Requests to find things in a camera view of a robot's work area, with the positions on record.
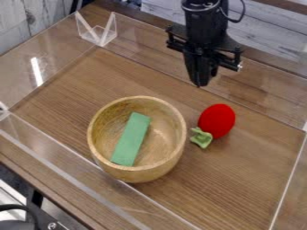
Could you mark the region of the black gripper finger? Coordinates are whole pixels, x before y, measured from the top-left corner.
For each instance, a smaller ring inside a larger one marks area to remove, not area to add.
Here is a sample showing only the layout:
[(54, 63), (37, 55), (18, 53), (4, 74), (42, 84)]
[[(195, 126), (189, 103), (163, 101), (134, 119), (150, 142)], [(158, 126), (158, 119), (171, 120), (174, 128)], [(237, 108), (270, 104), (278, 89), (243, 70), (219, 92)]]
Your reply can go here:
[(202, 77), (201, 77), (201, 70), (199, 70), (199, 56), (190, 50), (186, 50), (183, 52), (183, 58), (185, 58), (187, 72), (190, 75), (190, 80), (197, 87), (201, 87)]
[(219, 60), (215, 56), (205, 55), (206, 60), (206, 82), (205, 85), (209, 85), (211, 79), (218, 75), (219, 71)]

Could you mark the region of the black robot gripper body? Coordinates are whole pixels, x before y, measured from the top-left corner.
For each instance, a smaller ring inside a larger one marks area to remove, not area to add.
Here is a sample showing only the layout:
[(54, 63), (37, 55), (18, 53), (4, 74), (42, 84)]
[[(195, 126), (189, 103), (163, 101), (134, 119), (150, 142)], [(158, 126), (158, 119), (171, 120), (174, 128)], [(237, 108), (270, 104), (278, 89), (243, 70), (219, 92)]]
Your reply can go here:
[(234, 71), (242, 68), (242, 45), (227, 33), (230, 0), (183, 0), (185, 25), (171, 25), (167, 46), (179, 52), (190, 50), (199, 56), (199, 70), (206, 70), (205, 55), (215, 56), (219, 66)]

